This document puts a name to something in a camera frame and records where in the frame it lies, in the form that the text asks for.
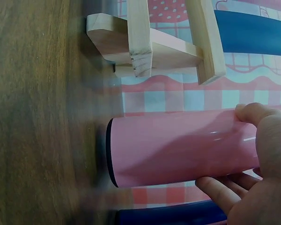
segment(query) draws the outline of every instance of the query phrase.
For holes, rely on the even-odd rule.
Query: gingham pattern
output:
[[[212,2],[218,10],[281,20],[281,12],[265,7],[236,0]],[[184,0],[148,0],[148,4],[152,28],[185,41],[192,41]],[[281,0],[276,0],[276,4],[281,7]],[[118,15],[126,18],[125,0],[118,0]],[[226,53],[225,60],[227,75],[208,86],[197,84],[196,72],[190,75],[122,78],[125,116],[233,108],[238,103],[281,103],[281,57]],[[133,188],[133,198],[135,208],[152,208],[208,199],[194,186],[193,181]]]

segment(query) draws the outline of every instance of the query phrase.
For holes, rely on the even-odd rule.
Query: pink cylinder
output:
[[[114,118],[106,133],[108,170],[117,187],[239,173],[259,166],[255,139],[256,128],[233,109]]]
[[[272,8],[277,11],[281,11],[281,0],[234,0],[234,1],[243,1],[266,8]]]

